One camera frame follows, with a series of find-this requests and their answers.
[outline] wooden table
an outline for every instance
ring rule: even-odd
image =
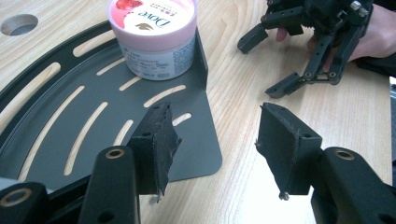
[[[391,183],[389,79],[350,63],[336,86],[309,85],[271,99],[264,93],[268,87],[304,71],[312,31],[284,43],[276,43],[276,31],[270,31],[265,42],[244,55],[236,43],[265,9],[263,0],[199,0],[198,28],[209,67],[206,92],[223,164],[214,175],[170,183],[158,204],[141,197],[143,223],[315,222],[309,196],[291,196],[288,202],[277,198],[265,158],[255,149],[263,102],[291,110],[323,137],[322,148],[357,151]],[[105,21],[106,1],[1,1],[0,22],[19,14],[36,16],[38,25],[25,35],[0,34],[0,90],[45,52]],[[0,130],[21,102],[2,113]]]

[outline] metal plate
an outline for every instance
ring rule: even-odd
[[[54,62],[61,66],[2,132],[0,176],[58,189],[89,175],[101,150],[117,141],[121,145],[128,142],[148,110],[145,104],[155,101],[161,92],[166,94],[156,102],[170,101],[174,118],[190,116],[175,126],[183,142],[174,157],[170,181],[212,175],[220,168],[219,142],[205,93],[207,65],[198,32],[192,67],[180,77],[150,81],[136,78],[127,68],[116,39],[83,56],[73,54],[76,47],[110,29],[104,22],[64,42],[1,92],[3,111],[42,70]],[[110,69],[98,75],[110,64]],[[66,171],[67,161],[74,157]],[[22,172],[22,167],[30,167],[29,172]]]

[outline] circular hole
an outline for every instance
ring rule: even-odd
[[[355,156],[352,155],[351,153],[344,151],[344,150],[336,150],[335,155],[343,160],[346,161],[353,161],[355,160]]]
[[[108,151],[106,153],[106,157],[108,159],[116,159],[116,158],[119,158],[119,157],[123,156],[123,154],[124,154],[124,150],[122,150],[122,149],[113,149],[113,150],[110,150],[110,151]]]
[[[38,25],[38,18],[22,14],[8,18],[1,24],[3,35],[24,35],[31,32]]]
[[[0,201],[0,205],[3,207],[11,207],[23,203],[31,194],[32,191],[30,189],[16,189],[4,196]]]
[[[390,215],[380,214],[378,217],[383,223],[396,224],[396,219]]]
[[[99,223],[108,223],[112,221],[116,217],[113,212],[111,211],[105,211],[103,212],[99,217],[98,217],[98,222]]]

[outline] product label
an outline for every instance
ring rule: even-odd
[[[164,35],[187,25],[194,15],[191,0],[118,0],[114,22],[135,35]]]
[[[128,49],[120,43],[127,66],[136,75],[152,79],[166,80],[186,72],[193,62],[195,36],[172,51],[147,53]]]

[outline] white plastic jar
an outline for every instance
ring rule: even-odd
[[[107,16],[137,76],[166,80],[191,67],[197,0],[110,0]]]

